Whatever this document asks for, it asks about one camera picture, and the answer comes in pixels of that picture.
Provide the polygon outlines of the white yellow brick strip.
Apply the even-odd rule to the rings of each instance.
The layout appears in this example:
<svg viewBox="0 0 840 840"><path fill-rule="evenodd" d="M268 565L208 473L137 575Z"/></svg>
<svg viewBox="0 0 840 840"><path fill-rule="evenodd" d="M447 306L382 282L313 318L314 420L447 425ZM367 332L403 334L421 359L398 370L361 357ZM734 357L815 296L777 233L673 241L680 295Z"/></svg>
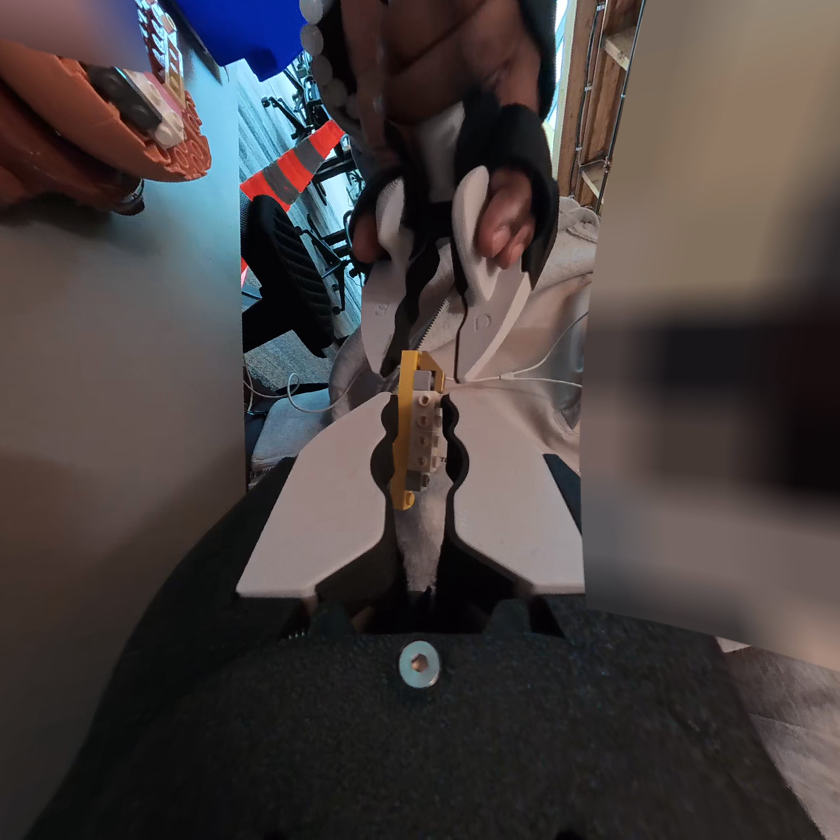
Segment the white yellow brick strip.
<svg viewBox="0 0 840 840"><path fill-rule="evenodd" d="M410 509L444 463L442 400L446 376L432 355L402 352L397 397L397 435L392 447L390 491L396 511Z"/></svg>

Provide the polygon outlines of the person's right hand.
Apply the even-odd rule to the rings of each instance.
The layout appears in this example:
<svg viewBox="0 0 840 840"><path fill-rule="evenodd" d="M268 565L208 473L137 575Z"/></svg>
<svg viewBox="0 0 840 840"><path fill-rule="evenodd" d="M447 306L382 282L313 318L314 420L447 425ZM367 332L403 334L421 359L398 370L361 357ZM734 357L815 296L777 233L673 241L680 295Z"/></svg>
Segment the person's right hand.
<svg viewBox="0 0 840 840"><path fill-rule="evenodd" d="M557 2L402 1L329 2L315 24L329 63L318 81L328 115L350 137L363 178L392 176L401 155L389 133L405 145L421 123L469 95L498 103L508 114L534 114L542 148L533 161L501 142L484 165L488 198L476 231L479 252L502 267L519 262L544 236L553 203L550 152L542 131L556 81Z"/></svg>

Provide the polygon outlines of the blue plastic bin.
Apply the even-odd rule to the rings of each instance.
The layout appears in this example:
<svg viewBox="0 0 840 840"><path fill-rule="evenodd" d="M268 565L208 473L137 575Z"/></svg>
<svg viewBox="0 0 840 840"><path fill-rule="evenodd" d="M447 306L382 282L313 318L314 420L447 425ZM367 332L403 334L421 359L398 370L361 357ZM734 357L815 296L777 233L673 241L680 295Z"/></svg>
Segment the blue plastic bin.
<svg viewBox="0 0 840 840"><path fill-rule="evenodd" d="M280 74L301 51L298 1L175 1L215 62L244 60L258 80Z"/></svg>

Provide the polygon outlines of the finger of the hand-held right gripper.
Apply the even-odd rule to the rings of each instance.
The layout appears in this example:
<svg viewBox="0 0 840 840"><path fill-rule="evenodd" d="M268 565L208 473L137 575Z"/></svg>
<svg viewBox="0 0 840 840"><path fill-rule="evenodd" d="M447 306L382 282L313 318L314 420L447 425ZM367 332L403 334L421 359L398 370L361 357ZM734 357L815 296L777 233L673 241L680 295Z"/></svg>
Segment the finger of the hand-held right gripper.
<svg viewBox="0 0 840 840"><path fill-rule="evenodd" d="M407 267L386 254L374 262L362 292L361 338L373 373L388 378L400 352L415 348L438 302L440 247L423 244Z"/></svg>
<svg viewBox="0 0 840 840"><path fill-rule="evenodd" d="M464 288L465 315L455 346L455 380L477 381L518 320L531 292L529 274L503 269L477 248L480 216L489 191L488 169L471 170L458 184L451 208L454 265Z"/></svg>

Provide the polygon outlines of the black mesh chair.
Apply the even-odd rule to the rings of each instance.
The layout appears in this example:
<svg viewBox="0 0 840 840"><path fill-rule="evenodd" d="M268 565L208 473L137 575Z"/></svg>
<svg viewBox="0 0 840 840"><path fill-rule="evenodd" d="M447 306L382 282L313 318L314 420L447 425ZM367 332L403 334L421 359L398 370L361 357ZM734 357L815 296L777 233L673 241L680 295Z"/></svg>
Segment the black mesh chair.
<svg viewBox="0 0 840 840"><path fill-rule="evenodd" d="M336 341L332 302L300 229L269 195L240 192L239 209L241 256L260 286L260 299L241 317L243 351L293 332L325 359Z"/></svg>

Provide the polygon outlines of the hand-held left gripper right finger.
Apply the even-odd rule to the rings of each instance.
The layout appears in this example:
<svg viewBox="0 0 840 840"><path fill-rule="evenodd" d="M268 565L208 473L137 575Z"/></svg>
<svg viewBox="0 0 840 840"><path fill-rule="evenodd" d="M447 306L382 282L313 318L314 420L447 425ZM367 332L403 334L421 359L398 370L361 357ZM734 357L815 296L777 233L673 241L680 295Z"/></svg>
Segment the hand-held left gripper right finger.
<svg viewBox="0 0 840 840"><path fill-rule="evenodd" d="M528 594L585 591L583 542L547 446L501 389L451 392L452 540Z"/></svg>

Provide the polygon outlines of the wooden shelf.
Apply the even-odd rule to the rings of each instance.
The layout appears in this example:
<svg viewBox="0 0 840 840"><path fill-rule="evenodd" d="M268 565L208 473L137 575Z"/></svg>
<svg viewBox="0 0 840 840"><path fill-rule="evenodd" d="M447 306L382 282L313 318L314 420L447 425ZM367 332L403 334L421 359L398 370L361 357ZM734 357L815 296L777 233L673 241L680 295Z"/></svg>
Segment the wooden shelf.
<svg viewBox="0 0 840 840"><path fill-rule="evenodd" d="M600 213L645 1L568 2L553 140L563 196Z"/></svg>

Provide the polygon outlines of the brick pot model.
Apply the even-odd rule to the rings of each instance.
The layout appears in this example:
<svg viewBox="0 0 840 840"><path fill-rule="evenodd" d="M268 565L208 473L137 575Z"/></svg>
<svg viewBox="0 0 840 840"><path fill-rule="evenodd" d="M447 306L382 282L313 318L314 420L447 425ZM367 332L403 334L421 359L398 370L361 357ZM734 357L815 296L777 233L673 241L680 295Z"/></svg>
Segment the brick pot model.
<svg viewBox="0 0 840 840"><path fill-rule="evenodd" d="M42 195L124 216L147 181L184 183L212 166L164 2L133 2L138 36L100 20L64 26L59 3L2 4L2 210Z"/></svg>

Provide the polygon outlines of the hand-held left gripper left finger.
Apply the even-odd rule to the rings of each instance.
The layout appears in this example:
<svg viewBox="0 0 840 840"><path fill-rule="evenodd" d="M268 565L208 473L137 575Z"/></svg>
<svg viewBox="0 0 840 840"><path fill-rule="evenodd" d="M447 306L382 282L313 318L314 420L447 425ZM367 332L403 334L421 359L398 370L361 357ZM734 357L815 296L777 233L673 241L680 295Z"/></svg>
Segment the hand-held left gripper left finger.
<svg viewBox="0 0 840 840"><path fill-rule="evenodd" d="M391 589L396 413L396 396L380 393L302 449L237 582L239 596L376 602Z"/></svg>

